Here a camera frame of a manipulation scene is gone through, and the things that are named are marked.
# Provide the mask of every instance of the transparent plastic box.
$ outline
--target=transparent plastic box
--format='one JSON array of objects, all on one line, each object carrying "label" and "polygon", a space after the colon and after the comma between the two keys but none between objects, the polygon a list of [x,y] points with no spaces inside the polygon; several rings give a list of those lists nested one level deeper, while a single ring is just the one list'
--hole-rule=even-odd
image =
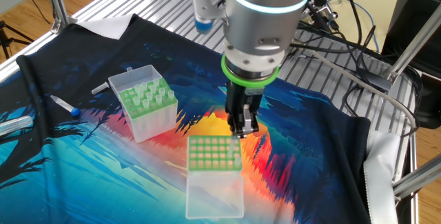
[{"label": "transparent plastic box", "polygon": [[243,178],[240,140],[231,136],[190,136],[187,141],[185,216],[242,218]]},{"label": "transparent plastic box", "polygon": [[176,127],[178,100],[152,65],[128,68],[109,83],[137,143]]},{"label": "transparent plastic box", "polygon": [[243,214],[242,176],[187,177],[188,219],[242,218]]}]

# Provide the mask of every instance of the colorful cloth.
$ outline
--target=colorful cloth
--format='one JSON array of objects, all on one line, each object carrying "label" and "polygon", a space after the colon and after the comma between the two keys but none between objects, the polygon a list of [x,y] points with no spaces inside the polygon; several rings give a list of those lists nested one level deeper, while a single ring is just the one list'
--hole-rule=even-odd
[{"label": "colorful cloth", "polygon": [[[0,223],[211,223],[185,218],[189,135],[231,135],[221,56],[134,17],[119,40],[67,27],[0,83]],[[152,64],[178,99],[176,129],[135,143],[108,77]],[[76,119],[56,95],[81,109]],[[243,139],[245,216],[224,223],[369,223],[362,163],[369,120],[276,80]]]}]

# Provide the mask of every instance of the green rack insert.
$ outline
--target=green rack insert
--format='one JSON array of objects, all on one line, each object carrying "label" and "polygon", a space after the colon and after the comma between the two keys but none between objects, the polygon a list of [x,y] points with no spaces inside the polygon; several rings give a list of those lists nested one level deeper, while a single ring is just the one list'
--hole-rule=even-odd
[{"label": "green rack insert", "polygon": [[[167,84],[164,78],[159,79],[159,85],[156,87],[155,93],[153,93],[153,98],[150,101],[150,106],[148,108],[143,107],[143,100],[147,99],[146,94],[150,91],[150,86],[154,85],[153,81],[150,81],[147,83],[147,90],[143,92],[143,96],[139,98],[139,105],[135,105],[133,98],[138,97],[138,94],[135,92],[134,87],[130,89],[126,89],[122,91],[119,96],[121,98],[121,101],[124,105],[124,108],[127,110],[127,113],[129,114],[130,118],[137,119],[139,117],[145,116],[146,114],[151,114],[157,110],[166,108],[170,105],[173,105],[178,102],[178,99],[176,99],[175,96],[173,96],[173,99],[168,98],[168,92],[171,90],[170,86]],[[159,89],[164,88],[165,89],[165,95],[162,98],[162,103],[157,103],[155,96],[159,95]]]},{"label": "green rack insert", "polygon": [[240,139],[236,140],[231,157],[227,157],[232,141],[232,136],[190,136],[187,160],[189,172],[242,171]]}]

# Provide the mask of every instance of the blue cap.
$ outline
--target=blue cap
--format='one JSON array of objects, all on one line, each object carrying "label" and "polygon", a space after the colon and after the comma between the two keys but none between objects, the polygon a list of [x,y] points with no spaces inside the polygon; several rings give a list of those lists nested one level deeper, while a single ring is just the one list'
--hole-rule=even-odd
[{"label": "blue cap", "polygon": [[77,108],[74,108],[74,109],[70,112],[70,114],[71,114],[72,116],[78,116],[78,115],[80,115],[80,110],[77,109]]},{"label": "blue cap", "polygon": [[210,23],[201,23],[200,21],[194,19],[194,25],[196,26],[196,29],[198,32],[202,34],[208,33],[213,28],[213,21]]}]

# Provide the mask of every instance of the glowing blue ring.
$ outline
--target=glowing blue ring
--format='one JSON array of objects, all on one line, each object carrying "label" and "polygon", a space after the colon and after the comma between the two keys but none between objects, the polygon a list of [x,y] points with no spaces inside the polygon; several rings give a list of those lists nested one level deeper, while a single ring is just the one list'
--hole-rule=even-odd
[{"label": "glowing blue ring", "polygon": [[254,3],[250,3],[246,0],[236,0],[238,3],[242,4],[243,6],[249,8],[250,10],[255,10],[257,12],[267,13],[267,14],[285,14],[290,13],[293,11],[296,11],[303,7],[308,0],[303,0],[300,3],[294,4],[293,6],[287,6],[287,7],[265,7],[265,6],[259,6]]}]

